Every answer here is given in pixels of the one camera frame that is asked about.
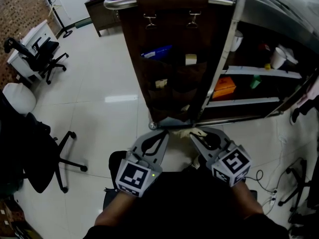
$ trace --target white tile floor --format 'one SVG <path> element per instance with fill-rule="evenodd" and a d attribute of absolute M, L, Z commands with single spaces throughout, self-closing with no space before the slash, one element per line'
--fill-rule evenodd
<path fill-rule="evenodd" d="M 51 126 L 59 141 L 68 130 L 75 131 L 76 141 L 69 140 L 62 156 L 88 165 L 87 173 L 60 166 L 69 192 L 63 194 L 54 176 L 48 188 L 38 194 L 28 180 L 14 196 L 28 222 L 45 239 L 80 239 L 102 211 L 104 188 L 112 187 L 108 159 L 116 150 L 125 150 L 135 139 L 149 131 L 149 114 L 139 91 L 123 34 L 112 29 L 99 38 L 93 25 L 74 29 L 66 39 L 60 38 L 58 54 L 70 57 L 62 61 L 67 71 L 57 69 L 52 84 L 42 81 L 33 86 L 37 97 L 34 115 Z M 318 119 L 315 110 L 300 116 L 294 126 L 289 113 L 282 116 L 218 126 L 237 144 L 242 144 L 253 158 L 250 176 L 264 171 L 261 183 L 268 189 L 277 184 L 279 175 L 297 157 L 308 160 L 311 179 L 317 158 Z M 196 156 L 188 140 L 170 137 L 162 166 L 164 171 L 180 171 Z M 263 204 L 270 197 L 259 185 L 247 179 L 258 191 Z M 291 175 L 283 176 L 278 199 L 294 186 Z M 288 227 L 289 208 L 275 205 L 269 217 Z"/>

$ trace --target blue package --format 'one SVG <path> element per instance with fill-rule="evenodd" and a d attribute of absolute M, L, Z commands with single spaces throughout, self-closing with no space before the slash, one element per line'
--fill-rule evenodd
<path fill-rule="evenodd" d="M 168 55 L 171 48 L 172 48 L 172 45 L 167 45 L 161 48 L 151 50 L 150 52 L 143 53 L 141 54 L 141 56 L 144 58 L 161 60 Z"/>

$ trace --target brown hanging organizer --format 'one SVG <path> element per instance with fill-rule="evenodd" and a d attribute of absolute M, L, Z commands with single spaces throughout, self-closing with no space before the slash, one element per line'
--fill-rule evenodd
<path fill-rule="evenodd" d="M 105 0 L 118 9 L 134 70 L 154 122 L 194 120 L 220 60 L 233 0 Z M 161 60 L 143 53 L 172 45 Z M 197 63 L 185 65 L 185 55 Z M 164 88 L 155 82 L 167 79 Z"/>

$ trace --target white desk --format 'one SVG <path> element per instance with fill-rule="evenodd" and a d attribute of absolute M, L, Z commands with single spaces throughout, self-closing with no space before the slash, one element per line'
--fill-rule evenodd
<path fill-rule="evenodd" d="M 38 42 L 39 46 L 49 37 L 51 37 L 50 41 L 57 42 L 55 35 L 47 24 L 47 20 L 32 28 L 22 40 L 22 44 L 34 55 L 36 54 L 36 52 L 32 49 L 32 45 L 39 37 L 41 37 Z M 23 55 L 20 54 L 17 50 L 14 50 L 7 60 L 7 63 L 11 64 L 30 83 L 32 83 L 32 81 L 29 79 L 31 75 L 35 75 L 38 79 L 42 80 L 40 74 L 38 72 L 34 72 L 29 67 L 28 63 L 24 59 L 22 59 L 22 56 Z"/>

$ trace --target orange box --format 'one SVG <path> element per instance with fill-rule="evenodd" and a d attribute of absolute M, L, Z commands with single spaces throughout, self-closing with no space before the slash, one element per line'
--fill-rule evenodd
<path fill-rule="evenodd" d="M 227 94 L 231 94 L 235 91 L 236 85 L 231 77 L 219 78 L 214 89 L 213 99 Z"/>

